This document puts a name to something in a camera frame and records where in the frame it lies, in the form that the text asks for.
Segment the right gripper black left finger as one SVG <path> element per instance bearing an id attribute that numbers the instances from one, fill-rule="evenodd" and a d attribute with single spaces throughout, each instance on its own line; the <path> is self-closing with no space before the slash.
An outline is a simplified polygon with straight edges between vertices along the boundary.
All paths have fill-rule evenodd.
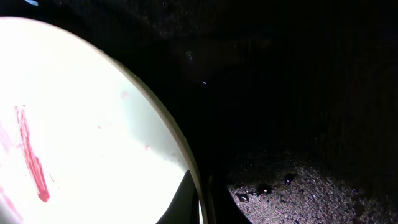
<path id="1" fill-rule="evenodd" d="M 199 224 L 199 199 L 190 171 L 186 171 L 168 209 L 156 224 Z"/>

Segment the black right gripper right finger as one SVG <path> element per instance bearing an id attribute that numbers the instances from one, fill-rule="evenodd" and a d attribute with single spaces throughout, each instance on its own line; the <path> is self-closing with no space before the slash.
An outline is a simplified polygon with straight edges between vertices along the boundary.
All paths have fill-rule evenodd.
<path id="1" fill-rule="evenodd" d="M 212 224 L 251 224 L 237 207 L 223 181 L 213 175 L 208 179 L 208 207 Z"/>

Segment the mint plate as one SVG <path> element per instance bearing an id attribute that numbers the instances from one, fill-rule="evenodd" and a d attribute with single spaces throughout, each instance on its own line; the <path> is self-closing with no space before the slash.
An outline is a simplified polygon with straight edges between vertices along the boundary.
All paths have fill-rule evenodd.
<path id="1" fill-rule="evenodd" d="M 80 37 L 1 18 L 1 222 L 157 223 L 186 171 L 187 140 L 130 70 Z"/>

